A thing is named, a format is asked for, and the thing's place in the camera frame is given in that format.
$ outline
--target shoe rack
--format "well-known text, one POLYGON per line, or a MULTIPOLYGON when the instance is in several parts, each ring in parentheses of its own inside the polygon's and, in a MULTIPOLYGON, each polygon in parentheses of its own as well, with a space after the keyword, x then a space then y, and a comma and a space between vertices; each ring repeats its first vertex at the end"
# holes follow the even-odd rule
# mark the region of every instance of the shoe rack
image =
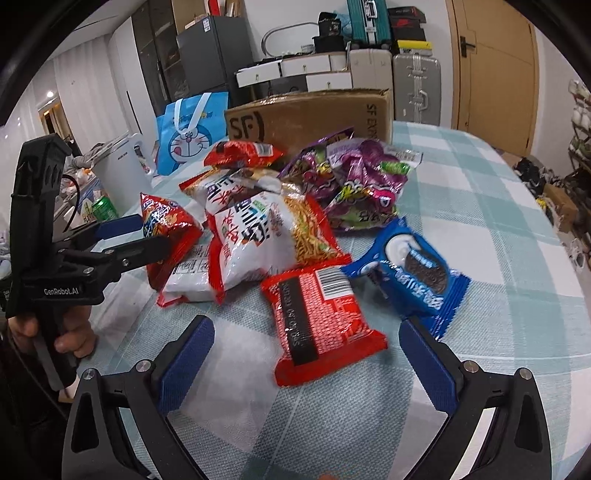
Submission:
POLYGON ((571 122, 574 135, 569 145, 569 158, 591 173, 591 93, 581 82, 571 80, 569 92, 573 95, 575 107, 571 122))

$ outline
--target doraemon bag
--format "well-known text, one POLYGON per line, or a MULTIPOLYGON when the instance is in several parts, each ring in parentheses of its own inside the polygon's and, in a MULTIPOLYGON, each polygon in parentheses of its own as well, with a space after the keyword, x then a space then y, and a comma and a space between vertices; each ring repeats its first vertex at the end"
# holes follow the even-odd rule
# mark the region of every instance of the doraemon bag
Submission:
POLYGON ((228 93, 204 93, 177 100, 158 117, 158 173, 170 175, 179 165, 201 159, 202 152, 226 136, 228 93))
POLYGON ((367 253, 341 270, 350 278, 369 275, 403 318, 419 317, 436 340, 445 334, 470 284, 405 218, 387 224, 367 253))

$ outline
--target white bag handle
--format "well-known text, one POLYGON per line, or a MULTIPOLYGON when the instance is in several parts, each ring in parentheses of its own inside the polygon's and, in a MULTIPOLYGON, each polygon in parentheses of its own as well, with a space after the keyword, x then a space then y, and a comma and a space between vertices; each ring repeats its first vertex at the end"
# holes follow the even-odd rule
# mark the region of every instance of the white bag handle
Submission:
POLYGON ((201 95, 201 98, 195 107, 195 111, 193 112, 193 116, 191 117, 191 121, 189 122, 189 126, 183 129, 178 127, 178 121, 181 115, 181 102, 183 99, 179 99, 174 103, 174 128, 182 139, 187 138, 187 133, 197 128, 197 124, 201 120, 201 114, 205 110, 205 106, 207 105, 207 101, 211 95, 211 93, 204 93, 201 95))

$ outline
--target blue gripper pad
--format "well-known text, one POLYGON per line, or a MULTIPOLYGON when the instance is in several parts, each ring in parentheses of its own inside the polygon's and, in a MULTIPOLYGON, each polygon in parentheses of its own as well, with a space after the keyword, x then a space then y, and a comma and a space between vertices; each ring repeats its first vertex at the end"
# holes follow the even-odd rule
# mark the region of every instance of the blue gripper pad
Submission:
POLYGON ((402 322, 398 339, 435 409, 453 415, 458 400, 450 372, 409 320, 402 322))
POLYGON ((158 411, 165 417, 178 410, 195 376, 205 361, 215 338, 213 322, 204 317, 191 334, 182 350, 170 362, 160 382, 158 411))
POLYGON ((141 215, 129 215, 127 217, 116 218, 108 222, 101 222, 96 229, 96 240, 107 240, 126 233, 141 230, 144 226, 144 221, 141 215))

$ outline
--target human hand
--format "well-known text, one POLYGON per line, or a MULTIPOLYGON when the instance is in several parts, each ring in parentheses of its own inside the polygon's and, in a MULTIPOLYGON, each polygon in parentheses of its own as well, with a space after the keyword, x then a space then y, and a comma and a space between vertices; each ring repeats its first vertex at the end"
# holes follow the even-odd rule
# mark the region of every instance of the human hand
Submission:
MULTIPOLYGON (((57 338, 54 346, 59 353, 73 352, 78 358, 90 355, 95 348, 96 334, 90 322, 90 306, 76 306, 64 314, 66 333, 57 338)), ((8 319, 8 327, 14 342, 23 353, 33 353, 33 338, 39 331, 39 323, 33 314, 8 319)))

